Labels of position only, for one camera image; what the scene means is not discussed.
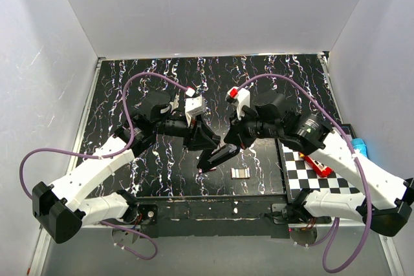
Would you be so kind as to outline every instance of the blue object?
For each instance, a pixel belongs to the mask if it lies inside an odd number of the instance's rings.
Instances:
[[[367,145],[361,138],[355,138],[351,140],[352,146],[355,150],[359,150],[362,155],[364,155],[366,158],[368,158],[367,155]]]

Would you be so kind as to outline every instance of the checkerboard pattern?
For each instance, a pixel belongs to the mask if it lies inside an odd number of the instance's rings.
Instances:
[[[319,177],[308,163],[300,158],[299,152],[292,151],[283,145],[283,153],[287,171],[287,188],[290,190],[291,200],[294,200],[300,190],[304,188],[341,194],[359,192],[357,188],[334,171],[327,178]]]

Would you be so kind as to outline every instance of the black and white marble surface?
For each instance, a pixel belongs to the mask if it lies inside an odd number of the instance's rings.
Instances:
[[[82,153],[92,154],[123,124],[122,87],[132,75],[143,71],[158,72],[201,93],[208,107],[204,117],[206,123],[222,139],[228,130],[228,117],[233,109],[224,100],[227,90],[262,73],[277,73],[292,78],[338,119],[327,79],[315,54],[103,61],[83,135]],[[127,97],[129,107],[139,107],[150,90],[173,88],[158,78],[142,78],[130,88]],[[286,81],[262,79],[249,88],[252,96],[270,88],[276,89],[284,93],[288,100],[296,102],[302,111],[316,112],[308,99]],[[182,91],[180,107],[184,107]],[[196,169],[200,153],[183,151],[181,138],[159,135],[153,147],[119,169],[91,196],[108,195],[121,188],[130,190],[136,196],[286,193],[274,140],[256,140],[237,158],[220,165],[216,171],[202,175]],[[232,180],[232,167],[249,167],[250,179]]]

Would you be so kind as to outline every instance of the white wall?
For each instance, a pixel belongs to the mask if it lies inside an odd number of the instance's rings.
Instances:
[[[38,147],[72,149],[96,54],[67,0],[0,0],[0,266],[25,275],[39,233],[19,163]],[[68,157],[36,155],[31,189],[65,173]]]
[[[107,58],[320,52],[358,0],[69,0]]]
[[[365,139],[370,159],[414,176],[414,0],[360,0],[331,52],[341,114]],[[406,275],[414,275],[414,215],[394,238]]]

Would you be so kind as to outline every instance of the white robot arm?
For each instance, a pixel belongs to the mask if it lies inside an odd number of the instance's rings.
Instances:
[[[98,159],[84,161],[48,186],[40,182],[33,188],[33,214],[57,243],[69,240],[88,224],[108,218],[130,223],[139,216],[138,200],[126,190],[86,198],[117,169],[151,147],[157,134],[184,138],[184,148],[189,151],[203,150],[205,154],[211,154],[217,148],[220,136],[215,135],[201,117],[206,110],[204,99],[200,96],[187,98],[185,114],[173,112],[176,104],[170,100],[171,96],[165,92],[149,92],[132,118],[135,126],[133,143],[123,153],[103,158],[103,155],[126,146],[131,137],[126,124],[96,150],[94,155]]]
[[[226,99],[235,105],[235,112],[224,142],[246,149],[257,138],[279,138],[287,147],[330,167],[361,191],[343,195],[302,189],[294,203],[283,210],[284,220],[306,222],[310,218],[328,216],[366,222],[367,206],[360,173],[345,140],[330,124],[315,114],[298,114],[284,95],[274,90],[257,95],[252,101],[255,109],[250,108],[246,89],[233,88]],[[411,215],[413,179],[403,180],[361,154],[356,156],[371,194],[371,229],[394,236]]]
[[[343,195],[313,191],[305,198],[300,198],[302,208],[312,217],[330,216],[365,222],[364,188],[346,142],[334,131],[326,136],[323,143],[324,149],[318,149],[309,156],[332,168],[361,193]],[[394,236],[411,214],[413,181],[388,173],[361,154],[357,154],[357,157],[364,168],[374,206],[371,229],[386,236]]]

